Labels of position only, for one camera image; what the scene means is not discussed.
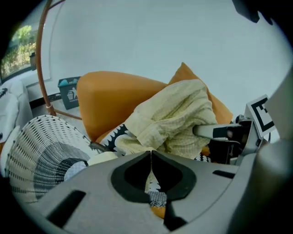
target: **gray plastic surface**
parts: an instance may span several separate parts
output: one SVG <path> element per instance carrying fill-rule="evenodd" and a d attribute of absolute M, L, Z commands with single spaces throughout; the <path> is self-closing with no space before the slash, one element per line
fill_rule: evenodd
<path fill-rule="evenodd" d="M 257 129 L 255 127 L 255 123 L 252 122 L 251 127 L 250 127 L 250 132 L 249 132 L 249 135 L 247 138 L 247 142 L 246 142 L 245 148 L 243 149 L 241 155 L 245 156 L 247 154 L 255 153 L 260 146 L 260 143 L 259 143 L 259 145 L 256 145 L 256 143 L 259 139 L 260 138 L 258 136 Z"/>
<path fill-rule="evenodd" d="M 195 136 L 205 137 L 205 138 L 213 139 L 213 140 L 216 140 L 216 141 L 233 142 L 233 141 L 227 140 L 226 137 L 214 138 L 214 136 L 213 136 L 214 129 L 216 129 L 216 128 L 227 128 L 227 127 L 231 128 L 231 127 L 242 127 L 242 126 L 240 124 L 238 124 L 238 123 L 199 125 L 199 126 L 194 126 L 193 134 Z"/>
<path fill-rule="evenodd" d="M 225 234 L 229 228 L 233 213 L 246 189 L 254 160 L 255 154 L 245 156 L 235 177 L 227 189 L 223 191 L 222 195 L 214 201 L 212 206 L 207 207 L 200 216 L 172 233 Z"/>
<path fill-rule="evenodd" d="M 151 234 L 167 233 L 163 221 L 155 216 L 149 204 L 128 202 L 112 187 L 114 168 L 142 155 L 132 154 L 96 164 L 48 192 L 36 209 L 48 216 L 73 190 L 86 193 L 64 226 L 64 230 L 80 234 Z"/>
<path fill-rule="evenodd" d="M 293 138 L 293 65 L 276 92 L 265 103 L 280 139 Z"/>
<path fill-rule="evenodd" d="M 162 152 L 161 154 L 189 167 L 196 175 L 196 184 L 190 194 L 185 199 L 172 202 L 175 215 L 183 218 L 187 222 L 190 222 L 205 212 L 224 193 L 231 183 L 232 179 L 215 175 L 213 172 L 222 170 L 236 173 L 239 168 L 234 165 L 194 161 Z"/>
<path fill-rule="evenodd" d="M 247 190 L 236 212 L 233 214 L 229 233 L 239 233 L 258 217 L 260 210 L 290 183 L 293 176 L 293 145 L 291 141 L 281 140 L 262 147 L 248 180 Z M 290 206 L 284 207 L 290 212 Z"/>

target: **cream towel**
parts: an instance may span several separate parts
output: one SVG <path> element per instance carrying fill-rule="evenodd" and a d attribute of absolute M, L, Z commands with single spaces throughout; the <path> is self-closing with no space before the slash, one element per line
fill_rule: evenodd
<path fill-rule="evenodd" d="M 102 162 L 106 162 L 106 161 L 116 159 L 116 158 L 118 158 L 118 157 L 114 154 L 114 152 L 104 152 L 104 153 L 101 153 L 101 154 L 98 154 L 98 155 L 95 155 L 95 156 L 91 157 L 87 161 L 87 164 L 89 166 L 92 166 L 92 165 L 102 163 Z"/>
<path fill-rule="evenodd" d="M 126 154 L 160 150 L 194 159 L 209 140 L 195 136 L 192 128 L 207 124 L 217 122 L 205 86 L 200 80 L 183 80 L 138 105 L 125 121 L 127 135 L 115 144 Z"/>

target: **orange chair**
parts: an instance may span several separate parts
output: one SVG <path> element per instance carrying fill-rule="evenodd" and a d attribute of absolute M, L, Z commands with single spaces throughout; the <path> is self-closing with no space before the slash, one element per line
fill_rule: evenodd
<path fill-rule="evenodd" d="M 182 80 L 199 79 L 184 63 L 169 84 L 145 77 L 109 71 L 91 72 L 81 77 L 77 96 L 83 124 L 93 142 L 100 142 L 123 123 L 140 103 L 168 85 Z M 218 124 L 230 123 L 232 113 L 207 89 Z"/>

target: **white wicker basket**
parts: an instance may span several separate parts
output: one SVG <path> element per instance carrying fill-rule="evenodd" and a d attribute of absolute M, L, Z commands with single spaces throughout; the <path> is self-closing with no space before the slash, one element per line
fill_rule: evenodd
<path fill-rule="evenodd" d="M 13 141 L 7 156 L 6 176 L 15 196 L 37 202 L 64 181 L 65 172 L 76 162 L 86 162 L 100 152 L 76 127 L 54 116 L 29 121 Z"/>

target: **pillowcase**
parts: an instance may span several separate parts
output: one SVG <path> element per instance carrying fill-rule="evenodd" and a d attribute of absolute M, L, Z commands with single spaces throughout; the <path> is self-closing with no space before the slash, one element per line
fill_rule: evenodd
<path fill-rule="evenodd" d="M 200 78 L 198 78 L 192 70 L 185 64 L 182 63 L 179 69 L 176 71 L 175 75 L 172 77 L 168 85 L 174 84 L 176 82 L 182 80 L 193 80 L 197 79 L 202 82 Z M 229 124 L 233 118 L 233 114 L 228 110 L 228 108 L 218 100 L 213 94 L 210 93 L 206 86 L 206 93 L 208 99 L 212 102 L 212 110 L 216 115 L 216 120 L 218 124 Z"/>

